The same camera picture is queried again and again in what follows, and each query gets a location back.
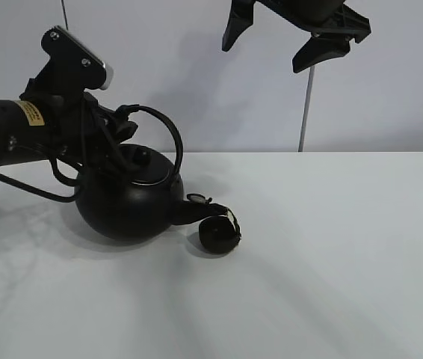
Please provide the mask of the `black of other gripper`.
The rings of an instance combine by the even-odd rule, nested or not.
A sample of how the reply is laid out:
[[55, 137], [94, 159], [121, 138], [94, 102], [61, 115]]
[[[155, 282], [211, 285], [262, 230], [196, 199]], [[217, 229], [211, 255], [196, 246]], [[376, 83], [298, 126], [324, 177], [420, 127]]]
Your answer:
[[[253, 25], [254, 0], [232, 0], [222, 38], [222, 50], [228, 52], [240, 35]], [[310, 34], [311, 37], [292, 59], [294, 73], [300, 73], [323, 61], [349, 53], [349, 41], [362, 42], [370, 33], [369, 19], [345, 4], [345, 1], [259, 1], [277, 15]]]

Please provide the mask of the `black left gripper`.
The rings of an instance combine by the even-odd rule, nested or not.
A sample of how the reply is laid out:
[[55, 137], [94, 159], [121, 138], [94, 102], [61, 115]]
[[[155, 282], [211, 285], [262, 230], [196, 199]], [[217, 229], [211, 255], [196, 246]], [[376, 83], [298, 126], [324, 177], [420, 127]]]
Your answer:
[[49, 96], [49, 163], [64, 162], [72, 168], [132, 168], [120, 149], [138, 125], [129, 121], [130, 112], [121, 105], [111, 110], [99, 104], [91, 93]]

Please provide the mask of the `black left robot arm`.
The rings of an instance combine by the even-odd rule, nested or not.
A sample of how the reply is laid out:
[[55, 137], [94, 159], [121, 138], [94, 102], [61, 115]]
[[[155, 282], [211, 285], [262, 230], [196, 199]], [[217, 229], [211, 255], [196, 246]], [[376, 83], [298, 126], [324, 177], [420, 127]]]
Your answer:
[[[265, 1], [264, 6], [310, 35], [293, 57], [295, 73], [345, 56], [351, 42], [360, 43], [371, 33], [369, 19], [344, 1]], [[160, 111], [99, 104], [92, 91], [108, 88], [112, 69], [67, 29], [51, 27], [41, 46], [49, 57], [44, 68], [18, 99], [0, 99], [0, 166], [41, 160], [92, 166], [104, 158], [127, 169], [118, 147], [137, 130], [130, 119], [136, 112], [158, 118], [170, 130], [176, 149], [182, 149], [175, 125]]]

